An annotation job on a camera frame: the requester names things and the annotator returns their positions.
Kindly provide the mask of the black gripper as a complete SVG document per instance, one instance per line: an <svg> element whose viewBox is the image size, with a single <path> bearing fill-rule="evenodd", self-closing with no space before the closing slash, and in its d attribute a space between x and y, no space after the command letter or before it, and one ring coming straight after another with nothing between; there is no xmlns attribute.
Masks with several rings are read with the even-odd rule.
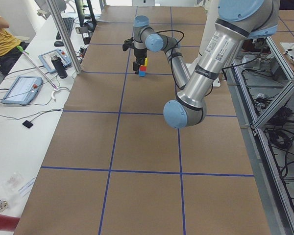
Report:
<svg viewBox="0 0 294 235"><path fill-rule="evenodd" d="M133 71L136 74L139 74L139 68L143 62L142 59L147 58L147 48L144 48L144 49L134 48L134 55L136 57L136 60L133 62Z"/></svg>

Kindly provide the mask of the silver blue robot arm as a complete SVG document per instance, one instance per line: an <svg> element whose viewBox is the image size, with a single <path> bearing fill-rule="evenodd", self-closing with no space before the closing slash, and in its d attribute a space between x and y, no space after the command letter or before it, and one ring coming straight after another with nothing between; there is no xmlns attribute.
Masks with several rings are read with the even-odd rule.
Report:
<svg viewBox="0 0 294 235"><path fill-rule="evenodd" d="M134 18L134 50L163 51L180 89L176 99L168 101L163 109L165 121L170 127L184 128L204 120L204 97L213 82L239 43L276 33L279 7L278 0L220 0L215 7L218 13L215 32L193 72L187 69L177 39L154 31L146 16Z"/></svg>

